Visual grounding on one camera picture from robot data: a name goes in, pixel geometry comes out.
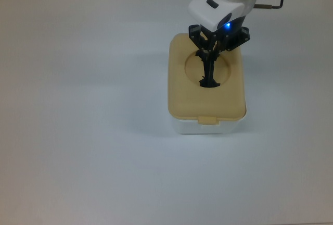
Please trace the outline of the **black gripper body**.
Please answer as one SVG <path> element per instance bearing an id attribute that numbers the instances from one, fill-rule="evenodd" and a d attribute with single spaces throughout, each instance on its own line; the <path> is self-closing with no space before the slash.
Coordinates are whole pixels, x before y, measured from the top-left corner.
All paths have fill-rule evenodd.
<path id="1" fill-rule="evenodd" d="M 216 43 L 218 49 L 235 49 L 245 43 L 245 28 L 242 26 L 244 20 L 245 16 L 239 17 L 214 32 L 205 28 L 210 40 L 209 49 L 213 49 Z"/>

